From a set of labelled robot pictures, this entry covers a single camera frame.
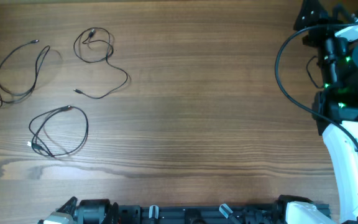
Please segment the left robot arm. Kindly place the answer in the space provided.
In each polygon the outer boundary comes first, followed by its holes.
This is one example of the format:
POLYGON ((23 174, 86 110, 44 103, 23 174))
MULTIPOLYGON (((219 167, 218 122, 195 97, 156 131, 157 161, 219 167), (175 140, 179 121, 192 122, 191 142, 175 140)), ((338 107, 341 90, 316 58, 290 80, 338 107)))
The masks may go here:
POLYGON ((38 224, 118 224, 119 205, 109 199, 82 200, 70 198, 38 224))

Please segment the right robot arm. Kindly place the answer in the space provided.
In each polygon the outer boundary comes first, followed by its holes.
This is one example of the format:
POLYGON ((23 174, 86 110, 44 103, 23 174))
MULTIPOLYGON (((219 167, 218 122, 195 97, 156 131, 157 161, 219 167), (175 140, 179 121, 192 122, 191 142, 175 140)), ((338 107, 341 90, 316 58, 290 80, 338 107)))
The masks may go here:
POLYGON ((340 222, 358 223, 358 10, 338 4, 328 12, 319 1, 304 1, 293 30, 318 51, 323 83, 307 112, 331 157, 340 222))

